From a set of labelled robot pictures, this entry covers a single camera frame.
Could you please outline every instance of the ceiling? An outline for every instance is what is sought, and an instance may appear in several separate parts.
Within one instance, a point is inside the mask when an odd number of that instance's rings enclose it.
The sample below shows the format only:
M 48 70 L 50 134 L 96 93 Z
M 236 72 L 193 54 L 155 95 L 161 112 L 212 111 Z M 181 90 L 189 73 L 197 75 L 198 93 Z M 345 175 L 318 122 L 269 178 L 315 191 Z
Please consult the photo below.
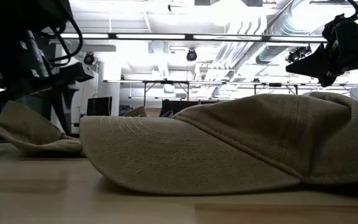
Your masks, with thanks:
M 198 6 L 198 0 L 70 0 L 76 23 L 83 33 L 184 33 L 184 34 L 270 34 L 319 35 L 322 26 L 340 13 L 351 15 L 351 6 L 315 5 L 294 0 L 274 22 L 289 0 L 264 0 L 262 7 L 249 7 L 241 0 L 220 0 Z M 74 33 L 72 26 L 66 32 Z M 251 82 L 317 83 L 310 77 L 287 73 L 285 57 L 295 45 L 267 45 L 202 41 L 165 41 L 162 48 L 149 40 L 87 40 L 86 45 L 115 45 L 125 79 L 224 80 Z M 318 44 L 311 45 L 314 50 Z M 195 49 L 198 58 L 188 62 Z M 267 60 L 259 63 L 257 58 Z M 212 68 L 221 68 L 217 72 Z M 358 83 L 358 71 L 338 78 L 338 83 Z M 288 90 L 261 90 L 288 93 Z M 219 87 L 210 94 L 238 97 L 252 91 Z

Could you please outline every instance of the dome camera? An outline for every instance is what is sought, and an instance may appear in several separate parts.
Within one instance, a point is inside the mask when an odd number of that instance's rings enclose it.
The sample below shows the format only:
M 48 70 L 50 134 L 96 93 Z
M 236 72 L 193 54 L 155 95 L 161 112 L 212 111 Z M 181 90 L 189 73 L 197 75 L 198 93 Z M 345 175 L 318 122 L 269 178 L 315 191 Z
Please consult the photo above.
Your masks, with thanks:
M 190 49 L 186 56 L 187 61 L 194 62 L 197 60 L 197 53 L 195 49 Z
M 96 63 L 96 58 L 93 52 L 87 52 L 84 57 L 84 63 L 86 65 L 94 65 Z

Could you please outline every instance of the black equipment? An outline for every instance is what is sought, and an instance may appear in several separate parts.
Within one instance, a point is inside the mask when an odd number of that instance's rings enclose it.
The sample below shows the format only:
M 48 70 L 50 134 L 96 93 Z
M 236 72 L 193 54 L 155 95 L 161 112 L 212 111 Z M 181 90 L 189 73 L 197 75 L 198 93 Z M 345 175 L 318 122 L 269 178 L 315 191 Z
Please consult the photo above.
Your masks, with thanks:
M 311 53 L 310 45 L 307 47 L 296 47 L 295 49 L 290 50 L 290 53 L 288 54 L 288 57 L 285 58 L 285 60 L 288 63 L 297 62 L 305 58 L 310 53 Z
M 88 99 L 87 116 L 110 116 L 112 97 Z
M 323 37 L 328 41 L 317 50 L 286 67 L 287 72 L 318 78 L 321 86 L 332 85 L 344 72 L 358 69 L 358 5 L 348 0 L 356 12 L 351 17 L 338 15 L 327 23 Z
M 87 52 L 84 57 L 84 63 L 86 65 L 94 65 L 97 62 L 96 57 L 93 52 Z
M 71 22 L 79 37 L 76 50 L 69 52 L 61 33 Z M 42 32 L 49 27 L 54 34 Z M 46 58 L 38 48 L 34 34 L 58 39 L 65 56 Z M 74 21 L 68 0 L 0 0 L 0 92 L 1 107 L 8 100 L 35 95 L 51 100 L 55 112 L 67 134 L 71 123 L 67 120 L 75 81 L 93 78 L 89 68 L 74 64 L 57 70 L 52 67 L 68 65 L 82 48 L 83 36 Z
M 195 49 L 190 49 L 187 53 L 186 59 L 188 62 L 194 62 L 197 60 L 197 53 Z

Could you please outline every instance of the baseball cap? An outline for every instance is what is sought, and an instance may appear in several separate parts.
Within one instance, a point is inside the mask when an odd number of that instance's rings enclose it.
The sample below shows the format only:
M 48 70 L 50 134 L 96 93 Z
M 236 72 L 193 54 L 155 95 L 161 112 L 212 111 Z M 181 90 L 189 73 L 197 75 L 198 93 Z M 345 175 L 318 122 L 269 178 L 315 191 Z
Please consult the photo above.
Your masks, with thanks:
M 85 117 L 83 150 L 116 184 L 211 195 L 358 182 L 358 101 L 255 95 L 169 118 Z
M 124 116 L 145 118 L 147 117 L 146 107 L 140 106 L 138 108 L 135 108 L 131 111 L 128 111 L 126 114 L 124 114 Z
M 8 101 L 0 114 L 0 135 L 21 151 L 82 152 L 80 140 L 67 136 L 28 107 Z

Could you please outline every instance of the table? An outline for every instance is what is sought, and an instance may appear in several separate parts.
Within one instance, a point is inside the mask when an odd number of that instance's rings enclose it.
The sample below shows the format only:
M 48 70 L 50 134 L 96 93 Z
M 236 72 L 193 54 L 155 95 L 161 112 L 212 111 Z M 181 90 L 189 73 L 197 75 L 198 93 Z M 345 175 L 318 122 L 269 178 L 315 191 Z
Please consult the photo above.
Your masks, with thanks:
M 0 145 L 0 223 L 355 223 L 358 197 L 302 189 L 166 197 L 122 189 L 86 158 Z

